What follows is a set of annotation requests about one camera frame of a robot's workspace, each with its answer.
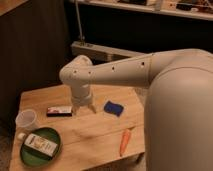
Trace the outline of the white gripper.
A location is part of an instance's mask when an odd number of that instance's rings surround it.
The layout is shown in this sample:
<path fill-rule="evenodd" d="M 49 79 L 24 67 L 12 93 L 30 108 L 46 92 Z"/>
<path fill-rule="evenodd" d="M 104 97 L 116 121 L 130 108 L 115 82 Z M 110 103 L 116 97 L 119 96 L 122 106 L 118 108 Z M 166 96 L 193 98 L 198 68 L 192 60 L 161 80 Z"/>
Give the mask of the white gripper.
<path fill-rule="evenodd" d="M 88 105 L 88 108 L 93 112 L 97 113 L 95 106 L 92 103 L 93 94 L 90 89 L 89 84 L 80 85 L 80 86 L 72 86 L 71 87 L 71 101 L 74 105 L 72 108 L 73 115 L 77 114 L 79 109 L 78 106 Z"/>

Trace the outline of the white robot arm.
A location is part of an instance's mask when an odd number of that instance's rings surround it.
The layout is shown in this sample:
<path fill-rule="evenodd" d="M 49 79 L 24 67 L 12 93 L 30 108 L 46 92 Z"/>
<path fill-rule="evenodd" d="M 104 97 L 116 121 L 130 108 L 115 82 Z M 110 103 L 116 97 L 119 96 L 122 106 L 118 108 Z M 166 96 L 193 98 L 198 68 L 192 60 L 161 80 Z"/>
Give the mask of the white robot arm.
<path fill-rule="evenodd" d="M 171 50 L 99 65 L 79 55 L 59 75 L 75 107 L 92 101 L 92 84 L 146 87 L 147 171 L 213 171 L 213 53 Z"/>

